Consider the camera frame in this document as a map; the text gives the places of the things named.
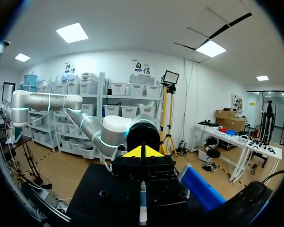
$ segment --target red container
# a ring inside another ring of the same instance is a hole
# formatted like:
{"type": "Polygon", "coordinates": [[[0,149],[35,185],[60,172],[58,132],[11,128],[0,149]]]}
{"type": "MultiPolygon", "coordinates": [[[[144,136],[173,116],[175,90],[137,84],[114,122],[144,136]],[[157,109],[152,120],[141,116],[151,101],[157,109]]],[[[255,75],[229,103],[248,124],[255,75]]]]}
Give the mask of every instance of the red container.
{"type": "Polygon", "coordinates": [[[227,131],[228,129],[226,129],[226,128],[223,128],[223,129],[220,129],[220,132],[224,132],[224,133],[226,133],[226,131],[227,131]]]}

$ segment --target robotic arm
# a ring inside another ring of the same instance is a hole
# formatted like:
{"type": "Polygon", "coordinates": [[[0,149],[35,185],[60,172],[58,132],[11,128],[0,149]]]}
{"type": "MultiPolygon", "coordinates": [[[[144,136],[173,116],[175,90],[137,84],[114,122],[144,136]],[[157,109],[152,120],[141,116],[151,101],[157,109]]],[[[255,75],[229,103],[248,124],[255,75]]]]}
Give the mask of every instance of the robotic arm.
{"type": "Polygon", "coordinates": [[[146,114],[134,119],[119,116],[107,116],[101,124],[97,118],[87,115],[81,109],[83,98],[78,95],[59,95],[50,93],[34,93],[23,90],[13,92],[13,101],[2,102],[2,118],[10,121],[15,127],[23,127],[29,123],[29,108],[42,111],[58,111],[66,109],[66,113],[76,125],[95,144],[105,156],[111,157],[115,149],[126,141],[128,130],[137,122],[154,124],[146,114]]]}

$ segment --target cardboard box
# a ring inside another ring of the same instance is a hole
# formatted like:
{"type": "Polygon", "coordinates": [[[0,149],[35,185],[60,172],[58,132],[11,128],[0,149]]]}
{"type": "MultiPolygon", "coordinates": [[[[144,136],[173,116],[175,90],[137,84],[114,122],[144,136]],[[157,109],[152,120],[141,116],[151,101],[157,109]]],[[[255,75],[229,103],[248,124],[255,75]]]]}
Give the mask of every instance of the cardboard box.
{"type": "Polygon", "coordinates": [[[234,118],[236,112],[225,110],[216,110],[215,117],[219,119],[234,118]]]}
{"type": "Polygon", "coordinates": [[[216,119],[216,124],[222,125],[224,128],[234,130],[236,132],[244,131],[245,119],[243,118],[227,118],[216,119]]]}

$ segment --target fire extinguisher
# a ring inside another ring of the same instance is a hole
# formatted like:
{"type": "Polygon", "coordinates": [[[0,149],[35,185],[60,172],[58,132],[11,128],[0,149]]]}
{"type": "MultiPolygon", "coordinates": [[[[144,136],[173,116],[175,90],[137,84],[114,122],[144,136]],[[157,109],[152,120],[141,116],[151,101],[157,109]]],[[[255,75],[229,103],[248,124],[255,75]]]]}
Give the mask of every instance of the fire extinguisher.
{"type": "Polygon", "coordinates": [[[258,138],[259,129],[254,130],[253,138],[258,138]]]}

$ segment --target wooden floor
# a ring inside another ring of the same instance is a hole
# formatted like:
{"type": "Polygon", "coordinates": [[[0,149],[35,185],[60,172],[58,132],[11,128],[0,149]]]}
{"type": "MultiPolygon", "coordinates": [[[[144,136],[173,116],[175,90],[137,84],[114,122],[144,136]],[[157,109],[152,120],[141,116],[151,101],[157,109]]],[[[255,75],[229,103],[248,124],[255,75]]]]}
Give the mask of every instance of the wooden floor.
{"type": "MultiPolygon", "coordinates": [[[[29,142],[28,145],[34,156],[35,162],[39,161],[52,151],[37,143],[29,142]]],[[[282,170],[284,169],[284,146],[278,144],[272,145],[283,149],[283,159],[280,161],[277,171],[282,170]]],[[[240,156],[240,150],[238,148],[229,151],[220,150],[220,152],[223,156],[234,162],[238,161],[240,156]]],[[[25,172],[29,169],[29,165],[25,159],[23,148],[18,148],[16,153],[16,160],[19,162],[20,169],[22,172],[25,172]]],[[[176,161],[176,168],[179,171],[182,170],[187,162],[190,163],[192,167],[227,200],[244,188],[239,182],[236,182],[235,184],[229,182],[229,176],[219,168],[213,173],[203,170],[202,164],[204,162],[197,158],[197,152],[189,153],[185,157],[178,156],[173,158],[176,161]]],[[[250,164],[259,164],[260,161],[261,159],[258,159],[258,157],[253,157],[250,164]]],[[[247,167],[244,175],[240,178],[240,181],[244,184],[249,184],[252,181],[264,180],[269,175],[274,161],[273,158],[269,158],[265,168],[258,165],[254,175],[250,174],[250,167],[247,167]]],[[[100,162],[98,159],[89,160],[81,156],[59,153],[56,151],[39,161],[37,170],[40,171],[44,183],[50,182],[53,184],[53,189],[51,191],[56,197],[71,198],[90,163],[100,162]]],[[[224,168],[227,172],[232,173],[234,167],[224,160],[218,158],[215,160],[215,163],[224,168]]],[[[275,191],[282,178],[283,175],[273,177],[269,182],[268,187],[275,191]]]]}

